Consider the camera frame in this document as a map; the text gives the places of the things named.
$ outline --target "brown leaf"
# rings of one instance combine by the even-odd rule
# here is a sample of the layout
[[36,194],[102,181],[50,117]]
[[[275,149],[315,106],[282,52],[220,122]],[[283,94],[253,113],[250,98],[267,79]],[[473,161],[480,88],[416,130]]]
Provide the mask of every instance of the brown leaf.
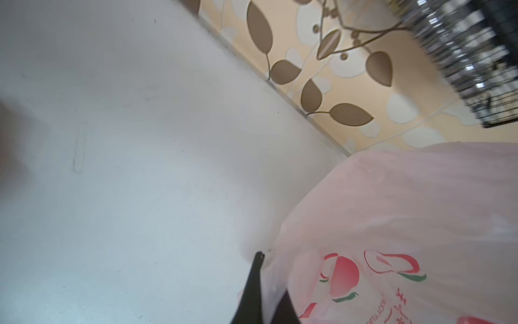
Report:
[[300,105],[306,112],[315,112],[322,104],[322,92],[312,79],[304,85],[300,96]]
[[198,15],[199,4],[201,0],[181,0],[187,9],[195,15]]
[[338,104],[329,111],[331,117],[340,124],[362,126],[374,119],[368,112],[353,104]]
[[365,69],[377,83],[387,87],[392,85],[392,61],[387,53],[372,53],[365,63]]
[[286,84],[295,80],[301,69],[290,61],[281,60],[271,67],[271,79],[277,84]]
[[342,32],[338,29],[325,35],[324,39],[320,42],[319,50],[316,52],[316,59],[322,60],[331,55],[331,53],[336,50],[341,35]]
[[263,13],[250,1],[247,10],[248,32],[252,41],[259,48],[259,51],[268,54],[274,44],[274,36],[271,33],[270,24],[264,17]]

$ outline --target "red chinese character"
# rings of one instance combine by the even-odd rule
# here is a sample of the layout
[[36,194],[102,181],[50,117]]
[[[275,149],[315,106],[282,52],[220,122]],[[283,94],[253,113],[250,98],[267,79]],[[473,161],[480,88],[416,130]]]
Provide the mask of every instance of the red chinese character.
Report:
[[407,299],[406,298],[403,298],[403,294],[399,292],[399,288],[397,288],[397,294],[396,296],[399,297],[399,300],[401,300],[403,302],[403,304],[405,304],[405,306],[407,305]]
[[387,324],[387,322],[389,321],[391,316],[392,316],[392,307],[390,308],[390,314],[388,315],[387,319],[383,323]]
[[401,304],[399,306],[394,306],[394,308],[403,316],[405,319],[408,319],[407,315],[403,313],[403,310],[401,310]]

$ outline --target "white wall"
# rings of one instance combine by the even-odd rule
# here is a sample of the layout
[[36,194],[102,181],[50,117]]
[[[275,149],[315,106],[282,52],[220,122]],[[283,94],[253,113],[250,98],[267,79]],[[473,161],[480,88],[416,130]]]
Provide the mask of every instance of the white wall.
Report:
[[2,324],[227,323],[343,159],[170,0],[2,0],[0,101]]

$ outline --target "peach logo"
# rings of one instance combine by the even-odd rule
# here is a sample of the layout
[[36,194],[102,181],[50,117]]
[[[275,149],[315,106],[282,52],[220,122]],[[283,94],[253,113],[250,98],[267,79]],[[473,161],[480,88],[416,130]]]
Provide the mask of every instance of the peach logo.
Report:
[[420,274],[421,269],[417,260],[406,254],[383,254],[366,250],[363,256],[369,268],[376,273],[396,272],[416,282],[426,279],[426,274]]
[[488,322],[486,320],[476,318],[476,317],[463,316],[463,317],[459,317],[457,319],[457,324],[494,324],[494,323],[491,323],[491,322]]
[[[329,291],[331,297],[334,297],[333,301],[340,303],[355,298],[358,294],[351,292],[351,290],[359,282],[358,266],[352,260],[338,256],[337,253],[326,255],[324,261],[331,258],[336,258],[335,268],[331,275],[331,290]],[[329,276],[325,276],[323,273],[320,273],[320,276],[322,277],[320,282],[326,283],[329,281]]]

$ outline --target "leaf pattern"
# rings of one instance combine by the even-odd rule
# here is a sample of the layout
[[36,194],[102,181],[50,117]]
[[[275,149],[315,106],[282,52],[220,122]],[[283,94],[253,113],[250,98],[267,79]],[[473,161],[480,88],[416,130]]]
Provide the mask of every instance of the leaf pattern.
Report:
[[270,24],[252,1],[248,5],[247,25],[250,37],[252,37],[252,41],[259,51],[264,54],[270,53],[271,47],[274,44],[274,36],[271,32]]
[[300,96],[300,105],[305,112],[314,112],[322,104],[322,93],[312,79],[304,85]]
[[320,46],[318,51],[316,52],[316,59],[323,60],[329,55],[331,55],[336,48],[338,47],[338,43],[340,43],[340,37],[342,32],[338,29],[333,30],[329,34],[327,34],[324,39],[320,42]]
[[300,51],[295,48],[288,49],[288,51],[286,52],[286,59],[298,67],[302,67],[304,64],[302,54],[300,54]]
[[353,104],[338,104],[329,111],[331,117],[340,124],[362,126],[374,119],[368,112]]
[[286,84],[295,80],[301,69],[290,61],[281,60],[271,67],[271,79],[277,84]]
[[195,15],[198,15],[201,0],[181,0],[182,3]]
[[392,61],[387,53],[372,53],[365,63],[365,69],[377,83],[386,87],[392,85]]
[[422,276],[409,275],[409,274],[401,273],[401,272],[398,272],[398,274],[400,274],[401,276],[405,277],[406,279],[410,279],[412,281],[415,281],[416,283],[420,283],[421,281],[426,279],[426,273],[424,275],[422,275]]
[[358,296],[358,294],[356,292],[351,292],[350,295],[342,297],[342,298],[333,299],[333,301],[335,303],[341,303],[346,300],[351,300],[351,299],[355,298],[356,296]]

